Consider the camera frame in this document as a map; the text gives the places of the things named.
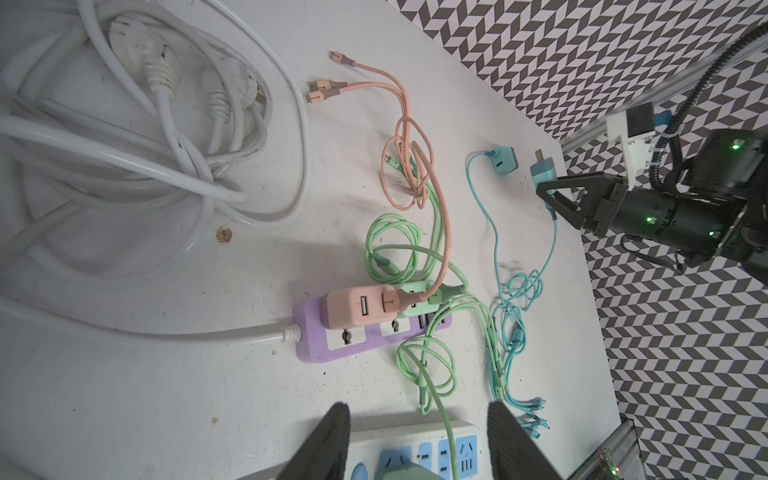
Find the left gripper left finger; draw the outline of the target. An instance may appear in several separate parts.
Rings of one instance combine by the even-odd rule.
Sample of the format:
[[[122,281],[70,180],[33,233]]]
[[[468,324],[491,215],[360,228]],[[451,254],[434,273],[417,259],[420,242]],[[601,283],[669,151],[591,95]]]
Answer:
[[[295,455],[277,476],[278,480],[342,480],[350,445],[351,420],[346,403],[334,403]]]

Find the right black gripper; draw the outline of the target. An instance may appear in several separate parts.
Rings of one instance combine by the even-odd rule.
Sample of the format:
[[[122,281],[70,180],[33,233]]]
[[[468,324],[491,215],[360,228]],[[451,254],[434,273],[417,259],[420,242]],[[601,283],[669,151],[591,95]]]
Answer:
[[[630,190],[624,183],[604,172],[561,176],[541,183],[536,194],[577,230],[624,233],[681,252],[715,251],[744,207],[740,199]],[[562,193],[567,189],[583,190],[583,198],[571,200]]]

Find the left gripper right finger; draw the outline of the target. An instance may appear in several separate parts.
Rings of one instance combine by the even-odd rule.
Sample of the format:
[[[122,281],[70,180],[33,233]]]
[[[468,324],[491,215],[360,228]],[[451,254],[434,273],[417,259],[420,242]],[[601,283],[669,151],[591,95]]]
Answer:
[[[543,452],[501,402],[487,411],[490,466],[496,480],[561,480]]]

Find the white blue power strip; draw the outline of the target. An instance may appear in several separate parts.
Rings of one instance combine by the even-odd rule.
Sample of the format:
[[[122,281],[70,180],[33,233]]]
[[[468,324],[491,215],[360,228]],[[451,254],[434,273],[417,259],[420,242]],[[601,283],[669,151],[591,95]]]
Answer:
[[[481,477],[484,441],[478,427],[451,422],[460,479]],[[403,466],[426,469],[441,479],[452,477],[448,434],[441,422],[353,432],[347,454],[346,479],[378,479]]]

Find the purple power strip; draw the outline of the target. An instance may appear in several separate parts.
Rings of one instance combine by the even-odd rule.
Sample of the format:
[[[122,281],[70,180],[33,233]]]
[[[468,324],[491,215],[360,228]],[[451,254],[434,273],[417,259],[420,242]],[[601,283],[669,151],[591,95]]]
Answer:
[[[425,292],[427,285],[411,282],[393,288],[395,295],[398,290],[403,290],[412,296]],[[296,354],[304,363],[322,364],[340,360],[425,334],[431,325],[445,330],[453,323],[451,315],[437,320],[438,306],[422,302],[414,303],[403,311],[393,304],[398,315],[389,323],[330,330],[322,322],[322,300],[326,295],[309,298],[293,309],[293,321],[299,330]]]

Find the pink charger plug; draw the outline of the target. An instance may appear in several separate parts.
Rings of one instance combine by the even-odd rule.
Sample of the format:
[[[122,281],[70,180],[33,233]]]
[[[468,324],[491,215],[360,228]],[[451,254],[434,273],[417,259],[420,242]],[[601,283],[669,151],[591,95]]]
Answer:
[[[389,323],[397,318],[391,285],[358,286],[328,293],[322,300],[322,322],[330,330]]]

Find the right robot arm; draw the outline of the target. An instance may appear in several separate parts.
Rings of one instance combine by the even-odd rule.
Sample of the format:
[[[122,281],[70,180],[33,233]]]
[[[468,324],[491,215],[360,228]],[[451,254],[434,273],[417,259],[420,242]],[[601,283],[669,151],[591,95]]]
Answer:
[[[683,122],[704,89],[766,35],[761,23],[730,45],[675,113],[657,115],[645,103],[609,116],[607,137],[621,145],[624,176],[555,177],[548,163],[532,167],[536,193],[552,218],[596,236],[618,233],[622,244],[635,243],[630,255],[678,274],[723,257],[766,282],[766,133],[714,130],[691,158],[680,144]]]

